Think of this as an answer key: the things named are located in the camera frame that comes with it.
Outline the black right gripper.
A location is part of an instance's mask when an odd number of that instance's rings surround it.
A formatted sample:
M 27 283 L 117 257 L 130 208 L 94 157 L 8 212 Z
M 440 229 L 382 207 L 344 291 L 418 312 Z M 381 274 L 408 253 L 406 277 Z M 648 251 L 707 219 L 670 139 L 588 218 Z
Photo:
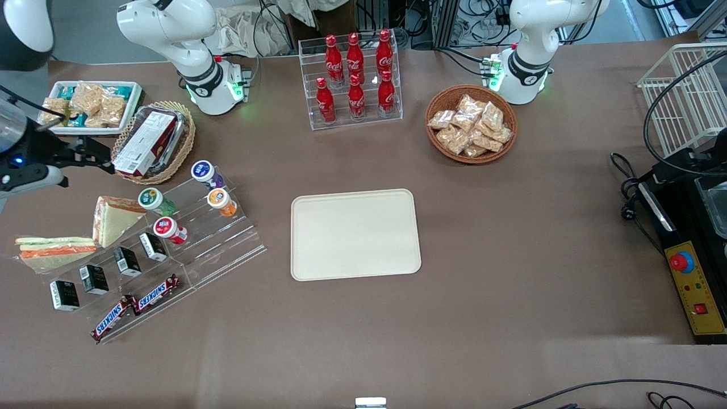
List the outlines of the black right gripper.
M 90 136 L 77 136 L 70 145 L 49 131 L 26 130 L 22 135 L 3 131 L 1 140 L 2 173 L 31 165 L 94 166 L 107 174 L 116 173 L 111 148 Z M 78 160 L 76 153 L 83 156 Z

